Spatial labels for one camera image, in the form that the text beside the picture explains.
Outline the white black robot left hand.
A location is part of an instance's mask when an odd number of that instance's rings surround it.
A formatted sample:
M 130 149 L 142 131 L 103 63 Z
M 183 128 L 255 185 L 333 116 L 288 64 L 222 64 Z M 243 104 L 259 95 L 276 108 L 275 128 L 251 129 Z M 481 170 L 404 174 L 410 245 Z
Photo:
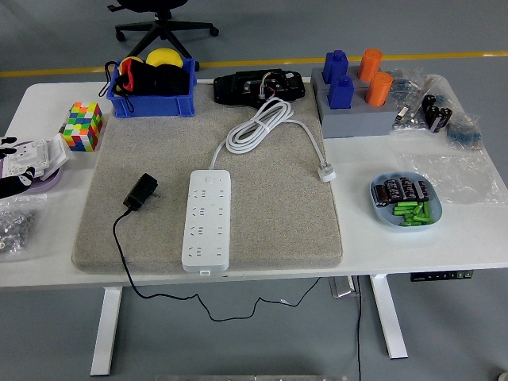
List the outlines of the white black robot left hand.
M 17 140 L 16 137 L 1 138 L 1 158 L 5 159 L 9 154 L 14 154 L 17 149 L 7 148 L 5 144 L 12 144 Z M 25 172 L 20 175 L 1 178 L 1 198 L 8 198 L 28 190 L 35 177 L 35 168 L 27 167 Z

